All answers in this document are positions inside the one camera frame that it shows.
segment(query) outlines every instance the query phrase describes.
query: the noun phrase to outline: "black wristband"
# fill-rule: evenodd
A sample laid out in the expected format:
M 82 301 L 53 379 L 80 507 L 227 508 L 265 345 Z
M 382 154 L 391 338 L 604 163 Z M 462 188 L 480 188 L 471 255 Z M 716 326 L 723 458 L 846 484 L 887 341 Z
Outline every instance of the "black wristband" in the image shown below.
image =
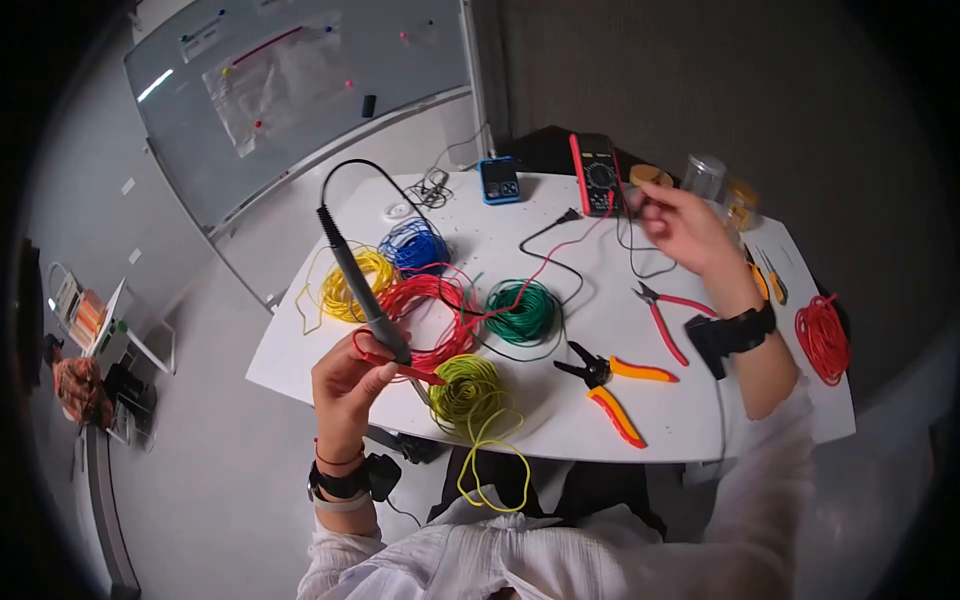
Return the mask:
M 763 344 L 767 335 L 777 330 L 777 314 L 767 300 L 760 310 L 751 308 L 731 319 L 710 320 L 698 315 L 686 322 L 684 330 L 713 377 L 723 379 L 727 374 L 720 359 Z

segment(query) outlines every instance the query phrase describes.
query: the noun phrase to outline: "white shirt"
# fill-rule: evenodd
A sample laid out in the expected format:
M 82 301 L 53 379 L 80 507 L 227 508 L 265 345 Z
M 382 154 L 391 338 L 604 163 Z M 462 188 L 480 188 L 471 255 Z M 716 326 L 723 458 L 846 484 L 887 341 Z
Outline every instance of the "white shirt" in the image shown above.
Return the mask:
M 318 522 L 298 599 L 485 600 L 506 587 L 523 600 L 790 597 L 797 530 L 813 497 L 811 410 L 801 379 L 773 415 L 750 423 L 703 543 L 661 543 L 623 504 L 569 529 L 458 498 L 389 546 Z M 484 494 L 496 497 L 493 486 Z

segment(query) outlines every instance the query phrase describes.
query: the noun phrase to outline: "whiteboard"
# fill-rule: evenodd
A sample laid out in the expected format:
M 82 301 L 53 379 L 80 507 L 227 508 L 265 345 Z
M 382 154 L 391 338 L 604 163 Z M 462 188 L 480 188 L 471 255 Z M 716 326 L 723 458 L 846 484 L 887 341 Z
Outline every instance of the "whiteboard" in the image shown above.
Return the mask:
M 374 116 L 468 84 L 456 0 L 198 0 L 125 57 L 171 184 L 218 228 Z

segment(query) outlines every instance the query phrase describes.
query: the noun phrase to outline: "red handle pliers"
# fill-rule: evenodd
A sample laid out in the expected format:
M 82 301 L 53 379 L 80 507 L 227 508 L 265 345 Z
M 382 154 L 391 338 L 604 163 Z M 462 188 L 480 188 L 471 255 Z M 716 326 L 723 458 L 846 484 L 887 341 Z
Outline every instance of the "red handle pliers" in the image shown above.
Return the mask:
M 701 304 L 696 300 L 687 300 L 686 298 L 658 294 L 657 292 L 651 290 L 650 287 L 643 281 L 638 280 L 637 283 L 640 284 L 640 289 L 642 291 L 638 292 L 637 290 L 634 290 L 634 294 L 650 305 L 650 312 L 654 316 L 654 322 L 657 323 L 657 329 L 660 330 L 660 336 L 663 338 L 663 342 L 666 344 L 667 349 L 669 349 L 670 353 L 673 354 L 673 357 L 677 359 L 677 362 L 686 367 L 690 364 L 690 361 L 686 360 L 684 354 L 680 352 L 680 349 L 677 348 L 677 345 L 674 343 L 673 338 L 670 337 L 670 331 L 666 328 L 666 321 L 663 320 L 663 315 L 660 313 L 660 309 L 657 308 L 657 300 L 689 306 L 694 310 L 699 310 L 708 317 L 716 317 L 716 312 L 709 306 Z

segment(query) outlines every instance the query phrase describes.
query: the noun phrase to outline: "person's right hand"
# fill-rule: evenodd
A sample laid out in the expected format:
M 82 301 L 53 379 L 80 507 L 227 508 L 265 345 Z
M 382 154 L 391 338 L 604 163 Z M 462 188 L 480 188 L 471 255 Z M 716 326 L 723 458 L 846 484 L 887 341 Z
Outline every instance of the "person's right hand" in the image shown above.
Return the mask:
M 703 276 L 714 263 L 743 262 L 723 223 L 693 194 L 647 183 L 629 204 L 633 211 L 640 209 L 647 239 L 688 271 Z

